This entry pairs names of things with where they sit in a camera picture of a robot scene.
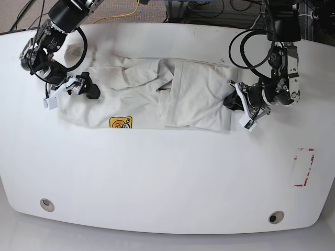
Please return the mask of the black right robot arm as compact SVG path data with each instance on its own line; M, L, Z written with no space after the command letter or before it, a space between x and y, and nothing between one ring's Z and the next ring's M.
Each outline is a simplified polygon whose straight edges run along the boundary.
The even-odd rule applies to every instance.
M68 73L83 63L88 50L88 41L80 24L101 3L102 1L57 1L48 13L49 18L38 26L36 35L28 41L20 54L21 67L45 82L47 98L51 97L50 90L57 91L62 87L69 95L84 94L91 100L100 97L101 92L93 84L88 72L77 76L69 76ZM67 35L74 31L82 37L84 47L80 59L72 67L66 67L55 61L53 56L63 46Z

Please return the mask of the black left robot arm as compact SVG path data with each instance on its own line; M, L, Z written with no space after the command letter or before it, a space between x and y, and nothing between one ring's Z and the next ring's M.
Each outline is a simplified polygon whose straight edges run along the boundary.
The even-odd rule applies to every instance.
M301 40L298 1L264 1L266 28L241 32L240 55L244 62L241 69L250 70L259 80L251 86L240 83L242 96L250 111L265 110L282 104L289 106L300 98L298 49ZM245 54L245 44L254 36L265 35L271 46L266 58L253 65Z

